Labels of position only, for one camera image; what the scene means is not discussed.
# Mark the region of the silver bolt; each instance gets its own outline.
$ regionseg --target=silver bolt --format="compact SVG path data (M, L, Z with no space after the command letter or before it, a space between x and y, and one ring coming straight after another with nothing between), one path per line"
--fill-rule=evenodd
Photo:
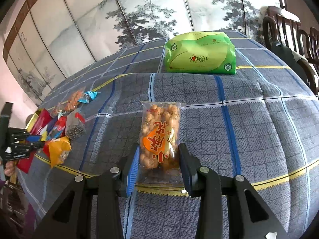
M239 182L243 182L245 178L242 175L236 175L235 179Z
M120 169L118 167L112 167L110 172L111 173L118 173L120 171Z
M75 180L76 182L81 182L83 179L84 179L84 177L83 177L82 175L78 175L78 176L76 176L76 177L74 178L74 180Z
M208 173L209 169L206 166L202 166L201 168L199 168L199 170L203 173Z

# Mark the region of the green tissue package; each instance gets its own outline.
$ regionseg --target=green tissue package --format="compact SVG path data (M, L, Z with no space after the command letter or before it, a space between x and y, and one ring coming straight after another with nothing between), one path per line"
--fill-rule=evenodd
M189 32L165 45L167 72L236 74L235 46L223 32Z

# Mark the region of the gray checkered fabric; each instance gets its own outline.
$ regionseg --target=gray checkered fabric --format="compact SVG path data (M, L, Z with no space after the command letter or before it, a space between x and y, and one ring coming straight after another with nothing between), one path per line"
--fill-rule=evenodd
M236 75L167 73L162 56L167 40L157 39L79 71L40 107L51 108L82 87L101 86L97 98L81 107L86 133L72 141L64 164L100 175L138 141L140 101L186 103L180 142L220 175L263 182L258 192L290 238L299 238L319 209L318 99L291 69L278 68L286 64L269 50L239 32L226 33L236 47ZM34 158L30 172L19 177L40 220L74 175ZM199 204L198 198L135 190L120 199L124 238L195 238ZM228 238L225 197L223 216Z

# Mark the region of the human hand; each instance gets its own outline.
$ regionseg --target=human hand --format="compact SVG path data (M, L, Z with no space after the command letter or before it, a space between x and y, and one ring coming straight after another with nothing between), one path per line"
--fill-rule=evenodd
M15 164L14 162L7 162L4 169L4 174L10 177L15 172Z

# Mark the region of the orange label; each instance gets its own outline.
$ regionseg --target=orange label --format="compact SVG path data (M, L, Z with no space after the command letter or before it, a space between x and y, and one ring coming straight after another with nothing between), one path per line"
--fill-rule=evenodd
M166 121L154 123L154 129L143 138L146 149L153 153L153 158L157 158L159 163L164 162L164 157L168 158L169 141L173 134L173 128Z

